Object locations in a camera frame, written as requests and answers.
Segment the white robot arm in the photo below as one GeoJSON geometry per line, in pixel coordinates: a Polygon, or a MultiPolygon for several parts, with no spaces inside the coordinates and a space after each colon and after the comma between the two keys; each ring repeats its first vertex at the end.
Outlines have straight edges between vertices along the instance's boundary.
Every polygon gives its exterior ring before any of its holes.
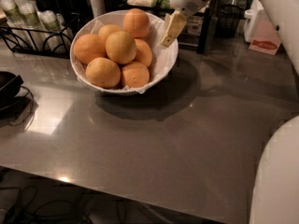
{"type": "MultiPolygon", "coordinates": [[[[187,18],[209,0],[170,0],[162,44],[172,45],[187,18]]],[[[299,65],[299,0],[260,0],[294,67],[299,65]]],[[[249,224],[299,224],[298,119],[282,125],[266,144],[255,178],[249,224]]]]}

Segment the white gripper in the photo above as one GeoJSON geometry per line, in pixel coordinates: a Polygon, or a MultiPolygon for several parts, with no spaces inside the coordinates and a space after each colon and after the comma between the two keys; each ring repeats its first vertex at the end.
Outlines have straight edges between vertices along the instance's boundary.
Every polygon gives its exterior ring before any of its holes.
{"type": "Polygon", "coordinates": [[[170,0],[170,6],[175,11],[164,17],[164,35],[161,44],[170,47],[187,24],[187,17],[197,13],[209,0],[170,0]]]}

